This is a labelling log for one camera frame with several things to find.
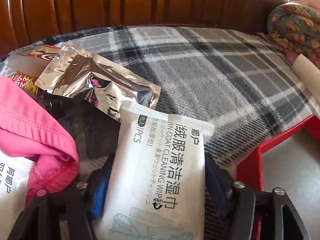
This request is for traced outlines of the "white wet wipes pack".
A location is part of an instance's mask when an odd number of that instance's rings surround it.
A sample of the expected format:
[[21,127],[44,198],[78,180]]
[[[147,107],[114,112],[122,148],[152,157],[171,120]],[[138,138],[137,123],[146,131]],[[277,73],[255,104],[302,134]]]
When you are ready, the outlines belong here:
[[203,239],[204,144],[214,125],[132,101],[121,126],[98,239]]

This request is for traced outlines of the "floral fabric bundle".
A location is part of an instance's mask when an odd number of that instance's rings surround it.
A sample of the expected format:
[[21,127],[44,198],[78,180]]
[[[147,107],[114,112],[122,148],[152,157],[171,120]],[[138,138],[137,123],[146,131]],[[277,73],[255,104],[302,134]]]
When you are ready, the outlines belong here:
[[267,19],[270,38],[277,45],[303,54],[319,67],[319,8],[301,1],[272,10]]

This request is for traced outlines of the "colourful snack bag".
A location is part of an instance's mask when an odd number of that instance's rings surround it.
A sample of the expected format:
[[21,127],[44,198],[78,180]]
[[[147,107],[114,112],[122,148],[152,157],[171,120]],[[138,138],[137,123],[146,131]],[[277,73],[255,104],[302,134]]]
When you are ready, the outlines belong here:
[[9,76],[9,78],[18,87],[29,90],[35,94],[38,93],[39,88],[37,87],[37,85],[35,85],[36,79],[34,77],[22,73],[15,73]]

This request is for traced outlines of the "grey plaid blanket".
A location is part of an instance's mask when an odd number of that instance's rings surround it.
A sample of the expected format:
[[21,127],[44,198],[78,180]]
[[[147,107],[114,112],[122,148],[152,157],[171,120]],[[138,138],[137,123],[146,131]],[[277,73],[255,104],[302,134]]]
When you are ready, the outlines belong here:
[[157,110],[210,121],[205,151],[225,167],[259,143],[319,114],[319,104],[291,63],[259,37],[187,27],[101,28],[41,41],[80,47],[161,86]]

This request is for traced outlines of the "clear snack packet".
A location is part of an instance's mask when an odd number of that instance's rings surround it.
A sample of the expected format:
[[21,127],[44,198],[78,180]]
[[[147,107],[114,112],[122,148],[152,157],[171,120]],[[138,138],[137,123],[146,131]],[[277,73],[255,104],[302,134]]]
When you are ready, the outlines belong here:
[[16,72],[38,78],[60,49],[45,44],[20,50],[7,57],[4,64]]

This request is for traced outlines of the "pink garment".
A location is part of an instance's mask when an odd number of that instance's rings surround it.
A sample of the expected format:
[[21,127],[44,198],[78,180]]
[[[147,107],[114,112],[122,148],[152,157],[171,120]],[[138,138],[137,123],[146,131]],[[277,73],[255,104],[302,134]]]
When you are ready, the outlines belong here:
[[80,168],[72,136],[8,77],[1,77],[1,150],[36,163],[28,179],[26,201],[36,192],[64,190]]

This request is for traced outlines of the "red box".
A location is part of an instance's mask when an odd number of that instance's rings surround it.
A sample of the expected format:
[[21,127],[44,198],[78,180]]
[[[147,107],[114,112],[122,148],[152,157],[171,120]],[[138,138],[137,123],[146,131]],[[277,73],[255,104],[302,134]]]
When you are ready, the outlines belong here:
[[319,165],[294,139],[300,130],[319,140],[319,117],[311,115],[255,148],[238,166],[236,179],[255,191],[251,239],[310,239],[301,218],[319,201],[312,181]]

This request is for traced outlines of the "white paper roll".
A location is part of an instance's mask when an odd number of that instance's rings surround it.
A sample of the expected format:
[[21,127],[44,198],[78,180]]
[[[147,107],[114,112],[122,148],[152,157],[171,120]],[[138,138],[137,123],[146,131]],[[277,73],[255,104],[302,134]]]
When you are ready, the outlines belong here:
[[304,101],[319,118],[319,69],[303,54],[292,65],[292,71],[302,85]]

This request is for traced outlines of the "brown wooden headboard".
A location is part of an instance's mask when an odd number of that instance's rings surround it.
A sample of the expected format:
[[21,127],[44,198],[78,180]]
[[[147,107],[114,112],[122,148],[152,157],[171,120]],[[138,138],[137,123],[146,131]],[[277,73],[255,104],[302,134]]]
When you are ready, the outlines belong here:
[[187,25],[254,34],[296,0],[1,0],[1,55],[46,38],[100,27]]

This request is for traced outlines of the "silver foil pouch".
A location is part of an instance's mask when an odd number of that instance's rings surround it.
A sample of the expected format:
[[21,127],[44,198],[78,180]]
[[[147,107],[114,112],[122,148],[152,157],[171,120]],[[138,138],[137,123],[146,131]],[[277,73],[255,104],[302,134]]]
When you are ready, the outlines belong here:
[[52,95],[85,100],[115,120],[124,101],[154,109],[161,87],[68,41],[36,80]]

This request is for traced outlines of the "dark grey garment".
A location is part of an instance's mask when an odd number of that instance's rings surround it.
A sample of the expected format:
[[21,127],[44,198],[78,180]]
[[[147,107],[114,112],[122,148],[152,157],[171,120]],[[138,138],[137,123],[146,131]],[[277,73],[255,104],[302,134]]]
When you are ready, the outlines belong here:
[[73,137],[84,169],[102,167],[116,151],[120,122],[91,103],[47,92],[24,91]]

